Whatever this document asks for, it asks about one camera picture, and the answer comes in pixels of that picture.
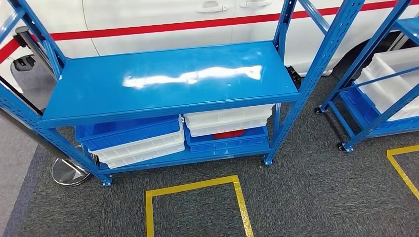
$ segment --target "plastic storage bin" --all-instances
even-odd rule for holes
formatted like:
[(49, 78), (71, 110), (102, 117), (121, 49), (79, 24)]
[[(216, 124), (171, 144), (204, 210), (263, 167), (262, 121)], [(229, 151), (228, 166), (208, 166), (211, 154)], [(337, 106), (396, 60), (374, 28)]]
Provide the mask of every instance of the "plastic storage bin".
[(111, 169), (181, 152), (185, 149), (185, 135), (180, 119), (178, 125), (180, 129), (174, 133), (90, 152)]
[[(362, 70), (356, 84), (400, 72), (419, 65), (419, 47), (376, 53)], [(419, 83), (419, 71), (374, 82), (360, 87), (380, 113), (386, 111)], [(394, 114), (389, 121), (419, 116), (419, 97)]]
[(192, 137), (266, 126), (273, 104), (185, 114)]
[(76, 141), (97, 151), (178, 132), (179, 115), (76, 126)]
[[(346, 105), (352, 116), (355, 118), (356, 122), (361, 128), (364, 128), (366, 125), (370, 124), (375, 120), (380, 112), (375, 108), (374, 103), (362, 93), (359, 88), (350, 89), (345, 91), (341, 95), (346, 97), (346, 100), (350, 105)], [(419, 116), (412, 118), (404, 118), (395, 121), (386, 121), (383, 124), (380, 124), (372, 134), (380, 134), (383, 131), (387, 130), (403, 130), (411, 127), (417, 127), (419, 125)]]
[(186, 143), (192, 153), (225, 150), (229, 148), (256, 146), (262, 144), (268, 136), (266, 126), (250, 128), (240, 137), (214, 139), (213, 135), (191, 137), (185, 128)]

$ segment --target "red stripe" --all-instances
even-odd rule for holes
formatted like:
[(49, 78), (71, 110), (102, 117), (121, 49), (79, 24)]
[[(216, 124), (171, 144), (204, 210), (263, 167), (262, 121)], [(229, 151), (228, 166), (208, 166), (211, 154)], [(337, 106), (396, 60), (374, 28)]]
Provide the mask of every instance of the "red stripe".
[[(383, 8), (394, 7), (397, 0), (393, 1), (382, 1), (374, 3), (366, 3), (362, 6), (361, 11), (370, 11)], [(419, 0), (413, 0), (411, 5), (419, 4)], [(323, 8), (319, 9), (319, 12), (323, 16), (335, 15), (339, 7)], [(309, 17), (305, 11), (297, 11), (293, 13), (293, 19)], [(193, 21), (193, 22), (181, 22), (172, 24), (162, 25), (151, 25), (151, 26), (137, 26), (137, 27), (125, 27), (115, 29), (104, 29), (104, 30), (92, 30), (92, 31), (78, 31), (78, 32), (63, 32), (51, 34), (54, 40), (76, 40), (86, 38), (98, 38), (98, 37), (111, 37), (111, 36), (125, 36), (135, 35), (144, 33), (156, 33), (165, 31), (178, 31), (178, 30), (189, 30), (207, 27), (217, 26), (230, 26), (230, 25), (241, 25), (249, 23), (276, 21), (279, 19), (279, 13), (258, 15), (258, 16), (243, 16), (233, 17), (225, 19), (205, 20), (205, 21)], [(5, 47), (0, 49), (0, 63), (6, 59), (12, 52), (14, 52), (19, 45), (14, 40), (11, 40)]]

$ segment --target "chrome stanchion base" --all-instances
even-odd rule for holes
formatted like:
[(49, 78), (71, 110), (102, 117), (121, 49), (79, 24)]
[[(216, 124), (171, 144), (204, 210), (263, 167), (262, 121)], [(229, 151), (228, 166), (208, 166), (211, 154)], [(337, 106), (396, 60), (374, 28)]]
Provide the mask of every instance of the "chrome stanchion base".
[[(95, 163), (98, 162), (96, 155), (90, 154)], [(51, 176), (57, 184), (64, 186), (76, 186), (88, 179), (90, 173), (82, 169), (74, 161), (57, 158), (51, 170)]]

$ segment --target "car door handle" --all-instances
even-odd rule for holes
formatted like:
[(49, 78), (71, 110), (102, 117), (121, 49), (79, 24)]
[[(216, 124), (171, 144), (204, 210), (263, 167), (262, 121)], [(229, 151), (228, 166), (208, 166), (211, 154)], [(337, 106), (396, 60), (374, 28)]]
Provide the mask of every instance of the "car door handle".
[(221, 5), (215, 0), (209, 0), (202, 4), (202, 7), (197, 9), (199, 13), (213, 13), (213, 12), (220, 12), (226, 11), (228, 9), (227, 5)]
[(242, 8), (251, 8), (251, 7), (259, 7), (259, 6), (267, 6), (272, 3), (272, 0), (257, 0), (257, 1), (246, 1), (240, 4)]

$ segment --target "blue plastic crate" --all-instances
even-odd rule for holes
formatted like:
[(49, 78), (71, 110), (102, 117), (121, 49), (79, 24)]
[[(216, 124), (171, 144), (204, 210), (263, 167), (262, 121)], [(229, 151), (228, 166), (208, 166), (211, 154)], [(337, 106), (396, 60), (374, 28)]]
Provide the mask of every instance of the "blue plastic crate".
[(97, 151), (178, 132), (179, 115), (76, 126), (76, 141)]
[[(359, 114), (362, 115), (362, 118), (356, 116), (358, 113), (351, 112), (355, 117), (358, 125), (361, 128), (364, 128), (366, 125), (370, 124), (375, 120), (381, 113), (377, 110), (375, 104), (372, 100), (364, 94), (358, 87), (345, 91), (347, 99), (350, 101), (351, 105), (348, 107), (348, 110), (351, 112), (353, 109), (357, 109)], [(377, 127), (373, 133), (383, 133), (386, 130), (405, 130), (412, 127), (418, 127), (419, 117), (404, 118), (395, 121), (386, 121)]]
[(240, 137), (215, 140), (212, 135), (191, 137), (189, 129), (185, 126), (185, 136), (190, 151), (197, 153), (260, 145), (266, 140), (268, 130), (266, 126), (250, 128)]

